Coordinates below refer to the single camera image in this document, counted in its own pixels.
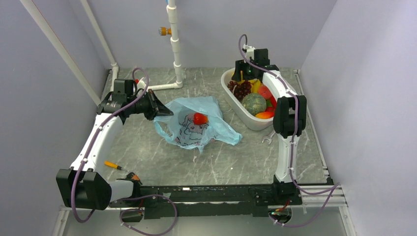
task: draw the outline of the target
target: orange screwdriver handle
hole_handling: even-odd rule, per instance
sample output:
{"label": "orange screwdriver handle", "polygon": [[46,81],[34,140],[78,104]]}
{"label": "orange screwdriver handle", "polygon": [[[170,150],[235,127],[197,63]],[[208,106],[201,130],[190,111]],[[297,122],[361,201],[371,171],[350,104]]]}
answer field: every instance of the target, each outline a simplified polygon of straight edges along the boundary
{"label": "orange screwdriver handle", "polygon": [[117,170],[120,170],[120,169],[121,169],[121,167],[120,167],[120,166],[118,166],[118,165],[116,165],[116,164],[114,164],[114,163],[111,163],[110,161],[105,161],[105,162],[104,162],[104,165],[109,166],[109,167],[111,167],[111,168],[115,168],[115,169],[117,169]]}

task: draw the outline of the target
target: red fruit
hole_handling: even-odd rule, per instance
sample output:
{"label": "red fruit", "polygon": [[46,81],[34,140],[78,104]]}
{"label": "red fruit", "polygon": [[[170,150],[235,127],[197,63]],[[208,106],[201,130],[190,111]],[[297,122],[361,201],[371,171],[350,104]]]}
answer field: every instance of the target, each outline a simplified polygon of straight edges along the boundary
{"label": "red fruit", "polygon": [[271,99],[270,99],[270,101],[271,101],[272,106],[274,108],[276,108],[276,99],[272,96]]}
{"label": "red fruit", "polygon": [[266,112],[274,112],[275,113],[275,108],[273,108],[273,107],[267,107],[267,109],[265,111]]}
{"label": "red fruit", "polygon": [[258,89],[258,93],[264,97],[265,100],[270,99],[272,97],[271,91],[269,91],[268,87],[265,85],[261,85]]}
{"label": "red fruit", "polygon": [[209,121],[207,117],[201,113],[195,113],[193,117],[193,123],[196,125],[202,125]]}

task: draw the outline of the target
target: white plastic basket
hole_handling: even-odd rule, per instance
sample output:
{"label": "white plastic basket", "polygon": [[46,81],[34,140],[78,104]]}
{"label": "white plastic basket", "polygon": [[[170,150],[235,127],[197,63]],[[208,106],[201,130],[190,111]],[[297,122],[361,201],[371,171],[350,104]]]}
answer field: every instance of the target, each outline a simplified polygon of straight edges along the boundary
{"label": "white plastic basket", "polygon": [[238,117],[243,121],[243,123],[251,130],[263,130],[268,126],[272,125],[273,118],[269,119],[259,119],[251,115],[238,101],[237,98],[230,92],[227,88],[227,84],[232,80],[232,76],[235,69],[232,68],[223,73],[220,83],[225,92],[225,98],[227,103],[232,107],[233,111],[238,115]]}

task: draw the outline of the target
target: screwdriver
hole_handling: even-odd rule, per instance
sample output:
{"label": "screwdriver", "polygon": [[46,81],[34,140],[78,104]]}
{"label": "screwdriver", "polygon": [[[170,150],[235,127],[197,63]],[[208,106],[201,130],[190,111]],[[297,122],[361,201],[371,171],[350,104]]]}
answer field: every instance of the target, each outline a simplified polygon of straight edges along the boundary
{"label": "screwdriver", "polygon": [[111,163],[110,161],[105,161],[105,162],[104,162],[104,165],[109,166],[109,167],[111,167],[111,168],[115,168],[115,169],[117,169],[117,170],[122,170],[122,171],[127,171],[127,172],[130,172],[130,171],[128,171],[127,169],[125,169],[125,168],[123,168],[123,167],[121,167],[121,166],[116,165],[115,163]]}

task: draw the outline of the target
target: lavender wall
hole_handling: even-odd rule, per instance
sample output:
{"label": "lavender wall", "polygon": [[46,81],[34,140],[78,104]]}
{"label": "lavender wall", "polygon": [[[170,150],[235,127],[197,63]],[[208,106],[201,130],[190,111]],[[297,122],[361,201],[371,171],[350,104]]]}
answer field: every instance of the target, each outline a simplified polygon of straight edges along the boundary
{"label": "lavender wall", "polygon": [[[268,48],[278,66],[300,68],[336,0],[176,0],[182,65],[233,67],[240,59],[238,38]],[[121,67],[172,67],[165,0],[89,0],[116,61]],[[71,1],[78,18],[109,64],[79,1]]]}
{"label": "lavender wall", "polygon": [[358,235],[416,235],[417,2],[338,0],[301,68]]}
{"label": "lavender wall", "polygon": [[[93,88],[102,89],[105,68],[86,48],[92,43],[68,1],[48,2],[42,13]],[[0,1],[0,71],[0,234],[51,235],[62,204],[56,174],[81,150],[95,104],[16,0]]]}

